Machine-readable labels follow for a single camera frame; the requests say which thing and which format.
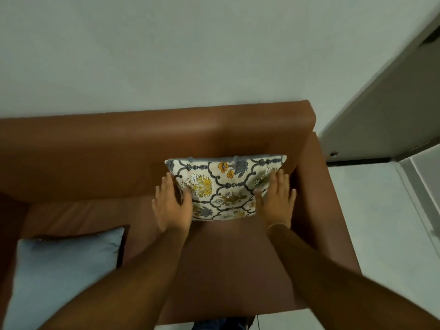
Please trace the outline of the person's left forearm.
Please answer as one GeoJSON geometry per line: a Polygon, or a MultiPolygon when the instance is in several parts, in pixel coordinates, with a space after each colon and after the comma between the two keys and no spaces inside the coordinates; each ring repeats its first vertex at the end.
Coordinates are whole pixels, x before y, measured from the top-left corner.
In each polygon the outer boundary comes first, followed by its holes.
{"type": "Polygon", "coordinates": [[[154,330],[189,227],[170,227],[145,251],[58,310],[38,330],[154,330]]]}

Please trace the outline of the person's left hand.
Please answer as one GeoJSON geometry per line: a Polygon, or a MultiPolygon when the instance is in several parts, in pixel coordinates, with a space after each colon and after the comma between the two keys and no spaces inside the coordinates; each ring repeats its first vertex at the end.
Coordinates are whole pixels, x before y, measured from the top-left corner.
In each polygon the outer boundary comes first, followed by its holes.
{"type": "Polygon", "coordinates": [[[170,229],[179,230],[184,237],[187,237],[192,218],[182,218],[182,201],[180,203],[177,201],[174,180],[170,172],[162,177],[160,187],[161,204],[159,210],[154,210],[154,199],[152,200],[152,210],[160,230],[162,232],[170,229]]]}

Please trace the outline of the person's right hand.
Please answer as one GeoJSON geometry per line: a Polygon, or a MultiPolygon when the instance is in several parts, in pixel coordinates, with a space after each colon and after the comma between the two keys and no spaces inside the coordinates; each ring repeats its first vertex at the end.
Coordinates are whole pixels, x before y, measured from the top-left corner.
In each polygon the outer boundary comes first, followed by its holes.
{"type": "Polygon", "coordinates": [[[266,194],[262,194],[267,212],[266,216],[260,216],[264,220],[266,228],[276,224],[282,224],[289,229],[291,228],[294,209],[289,210],[288,198],[290,190],[290,175],[285,173],[283,169],[269,173],[269,185],[266,194]]]}

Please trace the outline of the brown leather sofa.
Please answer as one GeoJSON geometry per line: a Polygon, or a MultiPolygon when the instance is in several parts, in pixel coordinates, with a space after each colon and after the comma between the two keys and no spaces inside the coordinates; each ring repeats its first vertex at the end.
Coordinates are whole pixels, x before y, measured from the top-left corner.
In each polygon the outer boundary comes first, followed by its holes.
{"type": "MultiPolygon", "coordinates": [[[[0,328],[20,238],[127,228],[123,264],[158,234],[170,158],[284,154],[293,230],[360,273],[309,101],[0,119],[0,328]]],[[[257,216],[195,222],[158,324],[305,309],[257,216]]]]}

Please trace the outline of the floral patterned cushion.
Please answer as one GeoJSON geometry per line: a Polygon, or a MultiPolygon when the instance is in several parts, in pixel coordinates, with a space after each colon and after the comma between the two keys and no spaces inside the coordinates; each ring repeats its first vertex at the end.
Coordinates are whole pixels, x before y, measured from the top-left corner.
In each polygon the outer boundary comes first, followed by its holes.
{"type": "Polygon", "coordinates": [[[165,161],[181,195],[191,190],[193,221],[224,221],[256,212],[254,191],[265,196],[270,172],[278,171],[286,155],[222,158],[172,158],[165,161]]]}

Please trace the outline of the grey door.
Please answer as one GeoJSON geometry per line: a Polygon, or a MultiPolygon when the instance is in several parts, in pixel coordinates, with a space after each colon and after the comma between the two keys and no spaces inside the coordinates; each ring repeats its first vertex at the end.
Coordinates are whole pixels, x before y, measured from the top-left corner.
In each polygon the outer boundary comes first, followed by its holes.
{"type": "Polygon", "coordinates": [[[399,160],[440,143],[440,11],[319,141],[328,166],[399,160]]]}

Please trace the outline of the light blue cushion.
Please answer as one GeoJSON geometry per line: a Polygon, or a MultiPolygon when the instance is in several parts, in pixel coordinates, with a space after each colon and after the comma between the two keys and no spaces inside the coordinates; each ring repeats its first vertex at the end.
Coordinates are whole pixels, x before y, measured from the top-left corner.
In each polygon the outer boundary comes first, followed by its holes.
{"type": "Polygon", "coordinates": [[[20,239],[2,330],[37,330],[117,268],[124,227],[61,239],[20,239]]]}

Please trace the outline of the person's blue jeans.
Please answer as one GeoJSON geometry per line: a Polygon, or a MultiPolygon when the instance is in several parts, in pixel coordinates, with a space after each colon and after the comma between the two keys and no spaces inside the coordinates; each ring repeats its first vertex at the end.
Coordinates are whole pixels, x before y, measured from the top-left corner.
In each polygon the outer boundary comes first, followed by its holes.
{"type": "Polygon", "coordinates": [[[191,330],[249,330],[256,316],[227,317],[197,321],[191,330]]]}

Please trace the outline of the person's right forearm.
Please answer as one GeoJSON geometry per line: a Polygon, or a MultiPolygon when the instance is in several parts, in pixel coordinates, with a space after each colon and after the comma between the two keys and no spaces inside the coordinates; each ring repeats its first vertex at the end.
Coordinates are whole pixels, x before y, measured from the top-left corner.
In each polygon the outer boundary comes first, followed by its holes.
{"type": "Polygon", "coordinates": [[[325,330],[440,330],[410,300],[338,265],[282,224],[266,230],[293,286],[325,330]]]}

